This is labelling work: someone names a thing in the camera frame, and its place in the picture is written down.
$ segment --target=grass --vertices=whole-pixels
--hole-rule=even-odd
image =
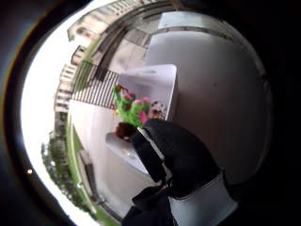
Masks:
[[[88,47],[84,60],[87,62],[93,63],[91,55],[94,53],[95,49],[99,46],[101,41],[103,40],[103,36],[100,36],[96,40],[94,40]]]
[[[77,159],[77,154],[79,151],[83,150],[83,145],[75,131],[74,126],[71,123],[71,116],[68,117],[67,122],[67,151],[68,151],[68,160],[69,167],[71,170],[71,177],[75,184],[82,183],[82,176],[79,170],[79,163]],[[104,210],[93,202],[87,194],[85,186],[78,188],[79,195],[87,204],[87,207],[95,214],[98,221],[104,223],[105,226],[118,226],[109,215],[107,215]]]
[[[98,39],[94,40],[89,45],[84,59],[81,61],[80,65],[76,70],[74,76],[76,83],[73,88],[73,91],[80,91],[88,86],[87,77],[90,74],[92,67],[94,66],[94,62],[91,56],[102,40],[103,36],[100,36]]]
[[[88,86],[87,77],[91,72],[93,64],[83,60],[78,66],[75,73],[75,85],[73,91],[80,91],[85,89]]]

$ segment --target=building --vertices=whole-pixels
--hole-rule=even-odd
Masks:
[[[68,113],[76,68],[74,65],[66,64],[59,76],[59,85],[55,93],[55,112]]]
[[[83,45],[79,45],[71,57],[71,64],[77,67],[85,57],[86,52],[87,48]]]
[[[81,17],[68,29],[69,40],[79,40],[88,47],[115,20],[119,19],[134,8],[154,1],[120,0],[100,8],[96,8]]]

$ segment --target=window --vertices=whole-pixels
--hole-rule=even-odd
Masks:
[[[60,91],[62,93],[66,93],[66,94],[72,94],[72,92],[69,90],[59,89],[58,91]]]

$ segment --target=sky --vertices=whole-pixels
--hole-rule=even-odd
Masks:
[[[67,29],[82,15],[109,2],[112,0],[94,0],[63,22],[40,47],[24,83],[21,120],[28,157],[33,170],[76,225],[96,226],[99,223],[76,208],[50,179],[42,163],[40,145],[48,142],[54,128],[54,96],[60,73],[79,44],[76,40],[68,41]]]

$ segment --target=railing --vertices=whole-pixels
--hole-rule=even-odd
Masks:
[[[75,101],[110,108],[113,103],[113,87],[117,84],[119,74],[103,70],[104,77],[100,78],[93,72],[99,70],[97,66],[86,61],[82,62],[78,70],[71,98]]]

